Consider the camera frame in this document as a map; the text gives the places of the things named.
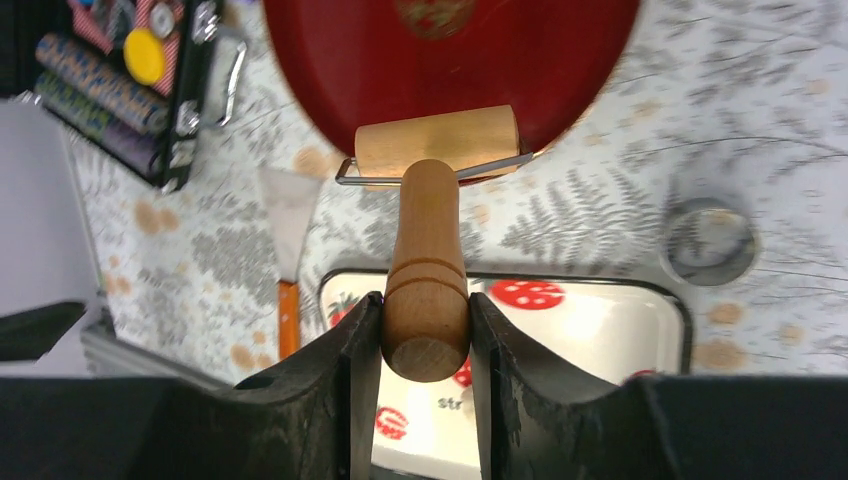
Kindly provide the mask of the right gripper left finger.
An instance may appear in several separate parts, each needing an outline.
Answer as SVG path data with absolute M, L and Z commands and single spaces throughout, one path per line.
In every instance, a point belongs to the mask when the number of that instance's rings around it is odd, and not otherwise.
M 365 479 L 383 299 L 232 388 L 179 378 L 5 378 L 5 479 Z

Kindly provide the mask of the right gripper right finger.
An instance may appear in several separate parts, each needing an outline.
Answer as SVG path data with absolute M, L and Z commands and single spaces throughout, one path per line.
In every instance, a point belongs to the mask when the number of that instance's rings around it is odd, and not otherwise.
M 614 385 L 470 300 L 486 479 L 843 479 L 843 377 L 658 374 Z

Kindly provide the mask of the strawberry pattern white tray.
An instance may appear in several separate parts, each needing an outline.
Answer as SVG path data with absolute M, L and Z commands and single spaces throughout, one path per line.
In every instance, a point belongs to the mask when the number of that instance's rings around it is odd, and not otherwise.
M 654 285 L 482 273 L 470 275 L 467 285 L 524 333 L 610 383 L 690 369 L 688 312 Z M 480 478 L 470 364 L 426 384 L 382 368 L 370 476 Z

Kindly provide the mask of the wooden dough roller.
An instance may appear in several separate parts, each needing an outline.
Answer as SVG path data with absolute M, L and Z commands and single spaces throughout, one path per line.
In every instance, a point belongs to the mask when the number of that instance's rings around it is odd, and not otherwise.
M 398 228 L 384 292 L 382 352 L 399 376 L 436 382 L 465 362 L 470 344 L 459 189 L 466 178 L 519 163 L 513 109 L 491 106 L 360 126 L 356 186 L 399 188 Z

